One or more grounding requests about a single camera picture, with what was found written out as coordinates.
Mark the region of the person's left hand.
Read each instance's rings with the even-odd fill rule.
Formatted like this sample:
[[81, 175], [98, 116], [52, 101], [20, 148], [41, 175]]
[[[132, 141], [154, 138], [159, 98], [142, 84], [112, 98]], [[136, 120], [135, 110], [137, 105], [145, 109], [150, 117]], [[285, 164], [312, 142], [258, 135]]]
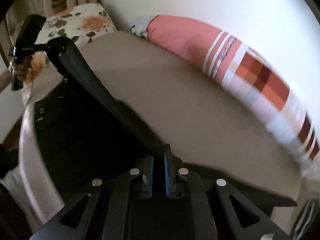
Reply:
[[13, 73], [16, 75], [19, 81], [25, 81], [28, 74], [28, 69], [31, 68], [31, 56], [27, 56], [23, 59], [22, 63], [18, 64], [15, 58], [10, 60], [10, 68]]

